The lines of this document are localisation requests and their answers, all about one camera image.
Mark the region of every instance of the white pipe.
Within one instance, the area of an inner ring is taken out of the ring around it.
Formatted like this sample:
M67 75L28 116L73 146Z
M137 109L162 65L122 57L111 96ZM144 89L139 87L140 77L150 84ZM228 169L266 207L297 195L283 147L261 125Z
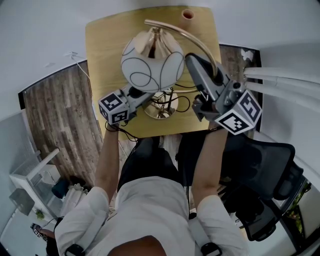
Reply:
M282 84L291 85L291 86L295 86L302 89L307 89L307 90L320 93L320 84L315 82L308 82L308 81L297 80L292 78L284 78L284 77L277 77L277 76L270 76L270 75L259 75L259 74L247 74L245 77L272 81L276 83L274 86L281 87L278 83L282 83Z
M252 91L294 102L300 106L320 113L320 100L314 97L303 95L290 90L285 90L279 87L263 85L255 82L245 82L244 86Z
M243 74L246 75L262 75L280 78L290 78L308 81L320 84L320 77L312 74L303 74L295 71L290 71L275 67L248 67L244 70Z

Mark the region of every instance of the wooden table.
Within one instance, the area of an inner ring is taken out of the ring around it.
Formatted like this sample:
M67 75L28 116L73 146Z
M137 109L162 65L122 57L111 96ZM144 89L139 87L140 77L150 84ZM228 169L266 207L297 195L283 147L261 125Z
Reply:
M145 19L177 26L181 12L187 8L194 12L194 20L187 30L206 44L214 58L221 62L215 21L210 8L193 6L145 8L101 18L86 25L85 45L92 97L103 135L105 134L106 120L99 112L98 100L111 91L123 88L128 83L120 66L123 49L129 40L141 30L150 28L144 24ZM171 34L181 45L184 54L190 52L202 54L202 51L187 39L173 32ZM186 67L184 67L183 75L178 83L188 87L194 86ZM173 88L175 90L183 90L177 86ZM187 96L192 103L197 92L180 93L179 95ZM188 101L185 98L180 98L178 110L183 111L187 107ZM136 137L145 138L200 131L207 128L208 121L204 119L200 122L191 107L187 112L176 112L164 120L156 120L149 117L140 107L137 111L137 117L128 123L125 130ZM121 133L119 139L124 140L127 137Z

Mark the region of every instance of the person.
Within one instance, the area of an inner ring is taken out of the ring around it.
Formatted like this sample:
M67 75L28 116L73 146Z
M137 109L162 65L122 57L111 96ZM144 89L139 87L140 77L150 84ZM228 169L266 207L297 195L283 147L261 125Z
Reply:
M45 251L48 256L59 256L58 248L57 248L57 242L56 242L56 236L54 231L56 230L56 227L58 224L62 221L62 218L58 218L56 220L56 224L54 226L53 231L45 228L41 228L41 226L37 224L32 225L32 229L38 231L41 235L46 236L46 247Z
M217 192L227 134L220 129L206 135L191 191L199 222L222 255L248 255L247 243ZM118 177L118 131L108 125L95 187L55 230L60 255L81 239L99 211L109 211L117 190L116 215L100 229L85 251L87 256L194 256L197 249L188 225L185 190L169 153L159 148L159 137L139 140Z

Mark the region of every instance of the white wall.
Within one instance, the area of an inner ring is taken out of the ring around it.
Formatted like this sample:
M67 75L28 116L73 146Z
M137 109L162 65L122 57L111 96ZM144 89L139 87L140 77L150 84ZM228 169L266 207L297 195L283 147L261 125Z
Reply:
M13 113L13 94L86 57L87 23L133 9L165 5L210 7L221 43L256 49L320 42L316 0L4 0L0 5L0 119Z
M16 210L15 205L9 199L11 193L16 189L9 174L31 154L25 145L27 138L27 130L21 113L0 121L0 234Z
M320 43L284 45L261 49L264 67L286 68L319 75ZM320 95L310 93L320 99ZM320 114L292 102L264 95L261 131L277 142L290 143L296 155L316 171L304 176L320 189Z
M46 224L45 221L38 220L33 212L29 216L25 216L19 211L14 214L1 240L3 247L7 249L11 256L47 255L47 243L33 234L30 228L32 223L40 226ZM45 229L53 231L54 225L50 223Z

